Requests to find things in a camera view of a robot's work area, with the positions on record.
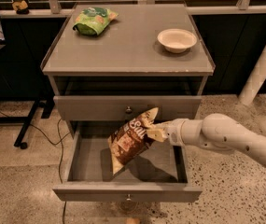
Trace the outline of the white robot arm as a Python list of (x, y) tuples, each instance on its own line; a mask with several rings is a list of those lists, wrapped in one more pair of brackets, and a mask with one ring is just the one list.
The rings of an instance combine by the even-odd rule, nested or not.
[(173, 146), (196, 146), (206, 150), (235, 149), (266, 168), (266, 136), (253, 133), (236, 120), (219, 113), (204, 119), (174, 119), (154, 125), (147, 136)]

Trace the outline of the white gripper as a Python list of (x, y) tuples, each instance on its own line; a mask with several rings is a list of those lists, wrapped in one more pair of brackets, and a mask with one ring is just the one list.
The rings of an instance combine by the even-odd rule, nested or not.
[(182, 127), (187, 119), (174, 119), (154, 124), (147, 130), (147, 136), (155, 141), (164, 142), (167, 138), (172, 146), (184, 146)]

